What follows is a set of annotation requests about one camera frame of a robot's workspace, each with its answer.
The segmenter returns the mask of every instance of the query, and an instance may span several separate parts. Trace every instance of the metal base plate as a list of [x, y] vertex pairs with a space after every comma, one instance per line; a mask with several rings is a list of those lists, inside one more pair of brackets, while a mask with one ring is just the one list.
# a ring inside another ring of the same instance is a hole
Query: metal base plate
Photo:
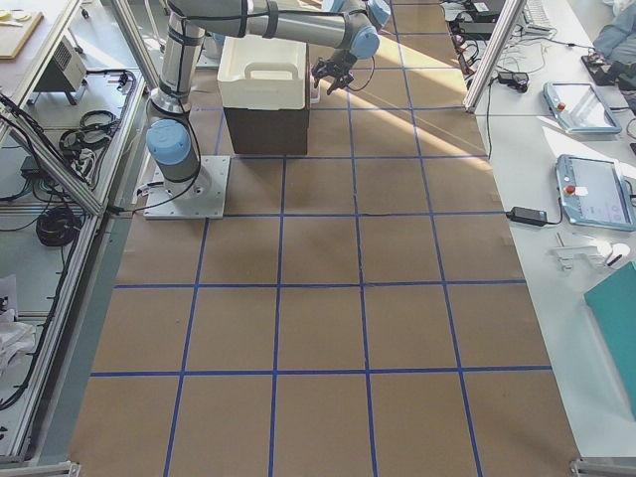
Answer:
[[[201, 167], [208, 171], [212, 185], [208, 191], [189, 200], [170, 201], [166, 204], [154, 207], [170, 199], [163, 188], [151, 189], [148, 193], [146, 209], [143, 213], [146, 219], [221, 219], [226, 205], [226, 188], [230, 173], [230, 156], [201, 156]], [[163, 175], [159, 168], [152, 178], [154, 181], [163, 181]]]
[[197, 62], [197, 70], [198, 69], [218, 70], [220, 63], [221, 63], [220, 60], [214, 60], [212, 58], [206, 57], [205, 55], [201, 55], [199, 57], [199, 61]]

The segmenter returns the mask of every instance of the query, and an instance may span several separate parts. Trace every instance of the cooler handle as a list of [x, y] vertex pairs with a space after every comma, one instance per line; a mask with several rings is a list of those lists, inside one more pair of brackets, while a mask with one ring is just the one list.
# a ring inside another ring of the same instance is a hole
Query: cooler handle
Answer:
[[253, 72], [289, 72], [293, 80], [298, 80], [298, 68], [292, 63], [250, 63], [245, 66], [245, 77], [251, 80]]

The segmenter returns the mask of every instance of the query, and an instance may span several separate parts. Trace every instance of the teal folder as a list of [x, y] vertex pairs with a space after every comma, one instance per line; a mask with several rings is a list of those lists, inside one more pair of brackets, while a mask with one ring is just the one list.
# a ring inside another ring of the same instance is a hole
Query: teal folder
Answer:
[[636, 416], [636, 262], [585, 293]]

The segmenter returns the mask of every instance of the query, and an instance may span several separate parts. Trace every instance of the wooden board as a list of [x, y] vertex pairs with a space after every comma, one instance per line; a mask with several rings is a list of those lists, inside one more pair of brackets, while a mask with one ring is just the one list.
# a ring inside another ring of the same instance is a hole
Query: wooden board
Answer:
[[31, 18], [23, 23], [23, 27], [0, 25], [0, 60], [16, 58], [42, 20], [42, 12], [29, 13]]

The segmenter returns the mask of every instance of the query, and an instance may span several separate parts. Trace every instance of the tablet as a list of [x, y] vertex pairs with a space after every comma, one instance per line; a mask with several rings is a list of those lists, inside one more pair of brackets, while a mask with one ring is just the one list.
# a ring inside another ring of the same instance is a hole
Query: tablet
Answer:
[[596, 86], [589, 82], [547, 82], [544, 98], [567, 132], [618, 134], [622, 129]]
[[556, 181], [571, 224], [636, 231], [636, 217], [617, 161], [563, 154], [556, 159]]

